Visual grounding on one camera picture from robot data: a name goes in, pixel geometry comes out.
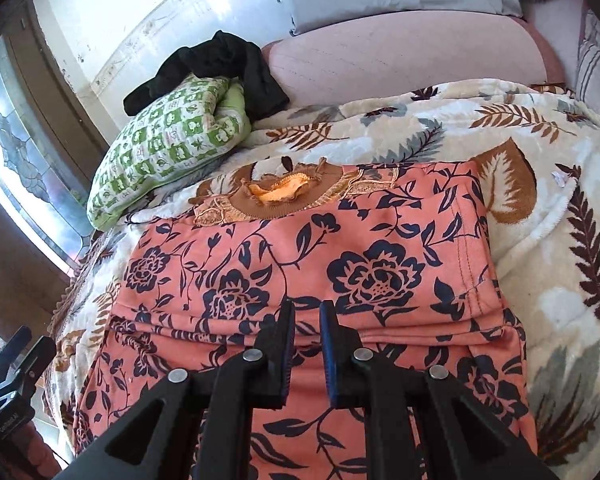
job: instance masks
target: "striped fabric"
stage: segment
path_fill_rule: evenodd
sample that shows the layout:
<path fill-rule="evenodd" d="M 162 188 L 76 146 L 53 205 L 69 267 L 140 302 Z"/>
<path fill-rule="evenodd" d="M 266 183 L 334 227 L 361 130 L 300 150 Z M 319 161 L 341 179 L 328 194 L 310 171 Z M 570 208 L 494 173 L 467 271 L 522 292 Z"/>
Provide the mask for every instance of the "striped fabric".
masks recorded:
<path fill-rule="evenodd" d="M 584 39 L 578 53 L 576 99 L 600 115 L 600 22 L 591 10 L 585 17 Z"/>

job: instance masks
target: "pink cushion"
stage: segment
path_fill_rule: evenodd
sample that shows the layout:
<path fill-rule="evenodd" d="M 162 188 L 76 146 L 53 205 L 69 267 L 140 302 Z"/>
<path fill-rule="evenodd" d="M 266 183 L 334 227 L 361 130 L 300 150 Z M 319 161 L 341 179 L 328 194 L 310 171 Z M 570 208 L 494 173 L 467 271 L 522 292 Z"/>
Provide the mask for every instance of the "pink cushion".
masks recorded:
<path fill-rule="evenodd" d="M 561 83 L 549 44 L 493 14 L 412 10 L 337 23 L 263 48 L 290 108 L 389 97 L 449 81 Z"/>

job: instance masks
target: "fleece blanket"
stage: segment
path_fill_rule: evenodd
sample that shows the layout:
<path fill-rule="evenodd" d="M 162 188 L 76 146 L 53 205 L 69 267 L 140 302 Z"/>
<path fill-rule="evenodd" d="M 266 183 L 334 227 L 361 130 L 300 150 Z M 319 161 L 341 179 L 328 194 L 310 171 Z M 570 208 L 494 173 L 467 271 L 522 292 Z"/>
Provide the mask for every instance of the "fleece blanket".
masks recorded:
<path fill-rule="evenodd" d="M 293 164 L 469 160 L 477 165 L 500 288 L 526 327 L 528 402 L 538 454 L 561 478 L 600 468 L 600 117 L 567 95 L 468 80 L 393 98 L 281 112 L 212 176 L 128 215 L 104 235 L 61 306 L 59 356 L 46 376 L 56 421 L 75 410 L 110 306 L 154 217 L 191 198 Z"/>

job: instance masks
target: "stained glass window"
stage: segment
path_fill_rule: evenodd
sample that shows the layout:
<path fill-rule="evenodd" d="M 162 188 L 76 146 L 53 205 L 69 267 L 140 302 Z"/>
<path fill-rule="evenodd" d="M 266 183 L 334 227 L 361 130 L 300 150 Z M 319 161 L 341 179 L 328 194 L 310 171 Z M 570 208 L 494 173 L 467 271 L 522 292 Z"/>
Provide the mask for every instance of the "stained glass window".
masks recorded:
<path fill-rule="evenodd" d="M 93 233 L 88 190 L 45 140 L 0 39 L 0 203 L 49 259 L 72 274 Z"/>

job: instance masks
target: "folded garment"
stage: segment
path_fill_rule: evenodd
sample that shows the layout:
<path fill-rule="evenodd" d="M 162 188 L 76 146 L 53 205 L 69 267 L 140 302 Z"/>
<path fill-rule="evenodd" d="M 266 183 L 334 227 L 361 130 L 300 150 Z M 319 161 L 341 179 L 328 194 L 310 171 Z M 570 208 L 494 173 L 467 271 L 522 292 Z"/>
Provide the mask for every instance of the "folded garment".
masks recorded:
<path fill-rule="evenodd" d="M 498 287 L 476 164 L 324 161 L 152 222 L 78 401 L 78 450 L 171 368 L 217 367 L 253 344 L 284 298 L 290 393 L 280 412 L 253 413 L 250 478 L 365 472 L 362 414 L 329 407 L 322 300 L 397 365 L 444 365 L 536 450 L 525 332 Z"/>
<path fill-rule="evenodd" d="M 289 103 L 255 43 L 218 30 L 211 40 L 183 46 L 171 54 L 157 74 L 125 97 L 123 105 L 132 117 L 156 99 L 171 92 L 190 73 L 198 77 L 239 77 L 244 88 L 244 107 L 251 122 L 283 110 Z"/>

